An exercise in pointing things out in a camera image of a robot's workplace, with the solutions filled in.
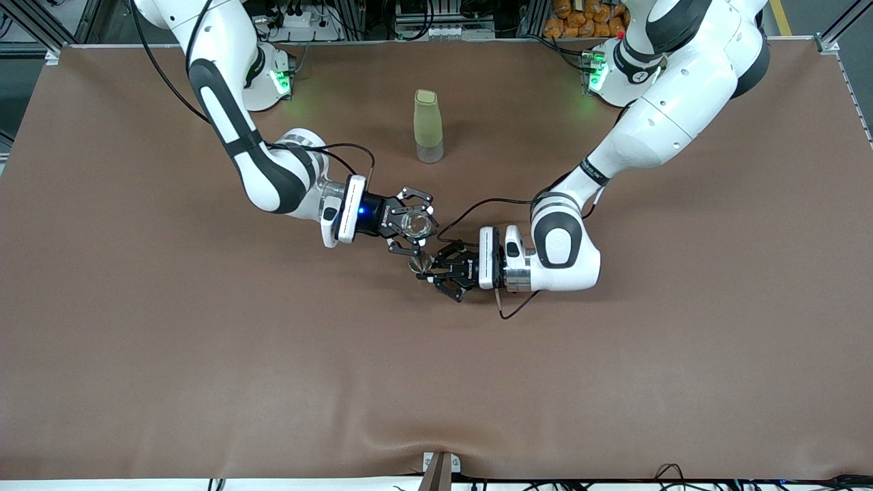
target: brown tabletop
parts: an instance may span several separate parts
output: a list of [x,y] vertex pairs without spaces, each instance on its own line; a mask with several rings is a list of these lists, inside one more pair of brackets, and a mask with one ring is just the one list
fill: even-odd
[[[510,322],[379,239],[328,250],[314,222],[251,206],[142,51],[64,50],[0,179],[0,477],[405,474],[431,450],[492,478],[873,474],[873,152],[836,58],[772,50],[684,153],[610,184],[587,221],[600,283]],[[184,86],[181,52],[157,51]],[[537,44],[306,63],[294,101],[256,116],[265,137],[364,144],[372,191],[431,192],[444,223],[530,198],[617,115]],[[443,110],[434,166],[417,88]],[[528,230],[526,207],[489,206],[460,236]]]

